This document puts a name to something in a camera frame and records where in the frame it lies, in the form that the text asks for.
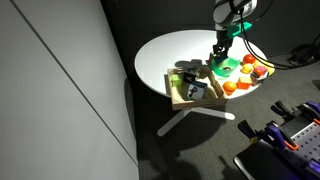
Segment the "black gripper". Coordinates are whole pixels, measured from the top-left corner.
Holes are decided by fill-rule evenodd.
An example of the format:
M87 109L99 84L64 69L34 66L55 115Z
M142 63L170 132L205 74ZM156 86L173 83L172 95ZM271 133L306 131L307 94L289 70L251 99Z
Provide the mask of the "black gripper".
M228 58L228 51L232 46L234 36L229 33L228 30L219 30L217 32L217 44L213 45L213 54L215 57L220 57L222 59L227 59Z

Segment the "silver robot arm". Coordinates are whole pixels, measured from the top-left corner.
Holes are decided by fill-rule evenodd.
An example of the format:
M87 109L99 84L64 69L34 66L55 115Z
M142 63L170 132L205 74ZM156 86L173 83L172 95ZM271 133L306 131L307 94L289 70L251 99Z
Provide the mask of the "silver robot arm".
M217 43L213 46L213 57L218 63L228 58L236 34L240 33L239 22L257 7L257 0L216 0L213 20Z

